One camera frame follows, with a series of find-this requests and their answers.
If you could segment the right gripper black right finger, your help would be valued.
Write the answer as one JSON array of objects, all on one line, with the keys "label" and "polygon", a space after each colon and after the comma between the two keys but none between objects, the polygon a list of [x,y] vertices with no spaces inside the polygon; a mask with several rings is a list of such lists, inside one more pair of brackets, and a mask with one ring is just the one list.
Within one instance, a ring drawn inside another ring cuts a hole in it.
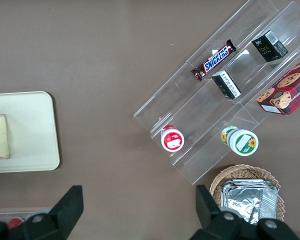
[{"label": "right gripper black right finger", "polygon": [[195,207],[201,229],[196,240],[236,240],[241,232],[240,218],[232,212],[221,211],[205,185],[197,185]]}]

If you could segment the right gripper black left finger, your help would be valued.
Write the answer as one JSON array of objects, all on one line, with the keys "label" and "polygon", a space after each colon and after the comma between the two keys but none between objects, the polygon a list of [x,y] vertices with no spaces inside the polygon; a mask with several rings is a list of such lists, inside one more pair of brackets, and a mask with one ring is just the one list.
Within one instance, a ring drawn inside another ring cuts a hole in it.
[{"label": "right gripper black left finger", "polygon": [[22,225],[26,240],[66,240],[84,211],[83,187],[72,186],[49,212],[31,216]]}]

